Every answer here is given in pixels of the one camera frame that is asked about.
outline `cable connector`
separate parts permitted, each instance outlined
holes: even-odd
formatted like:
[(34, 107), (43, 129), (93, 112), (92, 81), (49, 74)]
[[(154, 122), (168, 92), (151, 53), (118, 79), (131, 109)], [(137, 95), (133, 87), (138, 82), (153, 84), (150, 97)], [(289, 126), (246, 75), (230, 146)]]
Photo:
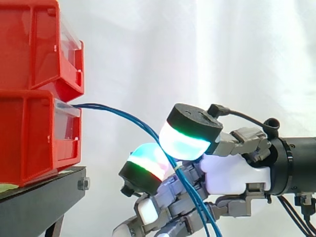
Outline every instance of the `cable connector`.
[(230, 109), (222, 105), (211, 104), (207, 113), (217, 119), (219, 116), (226, 116), (230, 114)]
[(295, 205), (301, 207), (302, 215), (305, 221), (310, 220), (310, 216), (316, 213), (316, 199), (312, 195), (296, 196)]

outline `robotic hand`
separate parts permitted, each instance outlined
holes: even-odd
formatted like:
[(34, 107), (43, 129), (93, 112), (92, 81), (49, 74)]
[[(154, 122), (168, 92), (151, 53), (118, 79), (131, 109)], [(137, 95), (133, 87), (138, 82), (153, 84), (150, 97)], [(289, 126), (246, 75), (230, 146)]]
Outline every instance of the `robotic hand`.
[[(221, 132), (217, 118), (228, 114), (248, 119), (263, 130), (240, 128), (229, 134)], [(276, 119), (270, 118), (262, 124), (218, 105), (203, 111), (177, 104), (167, 122), (169, 130), (174, 128), (191, 138), (209, 142), (200, 156), (196, 140), (187, 141), (186, 146), (178, 142), (170, 148), (168, 145), (177, 140), (175, 136), (166, 136), (162, 130), (159, 138), (165, 152), (181, 157), (183, 163), (178, 168), (202, 200), (209, 195), (223, 195), (215, 203), (205, 203), (215, 220), (221, 216), (251, 216), (253, 199), (267, 199), (271, 203), (271, 195), (288, 193), (295, 194), (295, 204), (302, 207), (304, 216), (315, 213), (315, 199), (312, 198), (316, 192), (315, 138), (280, 138)], [(162, 141), (162, 138), (168, 138), (170, 142)], [(185, 159), (182, 150), (186, 154), (195, 151), (190, 154), (192, 159)], [(154, 173), (153, 167), (159, 162), (146, 163)], [(152, 231), (158, 231), (155, 237), (185, 237), (203, 228), (196, 207), (176, 174), (159, 182), (156, 177), (161, 174), (153, 176), (143, 170), (137, 172), (125, 164), (120, 176), (125, 180), (121, 190), (125, 195), (144, 194), (134, 205), (136, 215), (116, 227), (113, 237), (145, 237)]]

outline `blue cable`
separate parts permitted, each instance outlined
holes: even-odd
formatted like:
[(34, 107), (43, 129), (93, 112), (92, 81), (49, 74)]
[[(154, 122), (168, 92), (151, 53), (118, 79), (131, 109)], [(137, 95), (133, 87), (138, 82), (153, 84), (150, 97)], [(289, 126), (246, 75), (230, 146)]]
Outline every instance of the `blue cable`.
[[(143, 121), (141, 121), (140, 119), (138, 119), (137, 117), (126, 113), (124, 111), (121, 110), (117, 110), (105, 105), (101, 105), (101, 104), (95, 104), (95, 103), (88, 103), (88, 104), (80, 104), (80, 105), (74, 105), (74, 107), (76, 108), (86, 108), (86, 109), (95, 109), (95, 110), (103, 110), (103, 111), (109, 111), (112, 112), (116, 115), (119, 115), (131, 122), (133, 122), (134, 124), (138, 125), (141, 129), (143, 129), (144, 131), (146, 131), (149, 135), (151, 135), (154, 140), (160, 145), (159, 143), (159, 137), (157, 135), (157, 133), (150, 127), (148, 126), (146, 123), (144, 123)], [(175, 159), (171, 156), (169, 156), (167, 153), (165, 153), (171, 166), (175, 169), (177, 167), (177, 163), (175, 161)], [(204, 219), (204, 216), (201, 212), (201, 209), (204, 211), (206, 217), (208, 218), (209, 222), (211, 223), (216, 236), (217, 237), (222, 237), (222, 234), (219, 230), (219, 228), (217, 227), (214, 218), (212, 217), (212, 215), (209, 213), (209, 211), (207, 210), (207, 207), (205, 206), (203, 200), (201, 199), (201, 197), (199, 196), (199, 194), (197, 193), (197, 191), (194, 189), (194, 187), (192, 187), (192, 185), (189, 183), (189, 181), (187, 180), (187, 178), (185, 177), (183, 171), (181, 169), (177, 169), (175, 171), (175, 173), (177, 174), (179, 180), (181, 181), (181, 183), (183, 184), (184, 188), (187, 190), (190, 198), (192, 199), (194, 205), (197, 208), (197, 211), (199, 213), (199, 216), (201, 217), (201, 220), (203, 222), (204, 228), (205, 228), (205, 232), (207, 237), (210, 237), (210, 234), (208, 232), (207, 229), (207, 225), (206, 225), (206, 221)]]

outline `black sensor cap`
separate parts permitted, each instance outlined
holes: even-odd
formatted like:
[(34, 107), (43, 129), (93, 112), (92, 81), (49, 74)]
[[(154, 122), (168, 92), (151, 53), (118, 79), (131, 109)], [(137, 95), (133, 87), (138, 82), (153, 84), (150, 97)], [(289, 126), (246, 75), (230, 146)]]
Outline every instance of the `black sensor cap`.
[(176, 104), (167, 122), (180, 133), (209, 142), (215, 142), (223, 129), (223, 125), (205, 110), (186, 104)]

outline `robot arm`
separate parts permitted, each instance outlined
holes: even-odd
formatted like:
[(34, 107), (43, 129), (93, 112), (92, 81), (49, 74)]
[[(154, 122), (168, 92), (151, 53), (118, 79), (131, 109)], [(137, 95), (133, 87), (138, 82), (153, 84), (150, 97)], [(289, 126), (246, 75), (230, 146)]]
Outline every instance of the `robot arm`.
[[(270, 203), (271, 195), (284, 193), (294, 193), (297, 205), (310, 210), (315, 205), (311, 196), (316, 191), (315, 157), (314, 138), (283, 139), (275, 131), (240, 128), (230, 134), (221, 132), (201, 159), (184, 161), (180, 168), (202, 200), (223, 195), (215, 203), (206, 203), (218, 220), (221, 216), (251, 216), (253, 199)], [(143, 194), (134, 210), (136, 215), (115, 228), (114, 237), (145, 237), (152, 231), (158, 231), (156, 237), (184, 237), (203, 228), (175, 174), (154, 195)]]

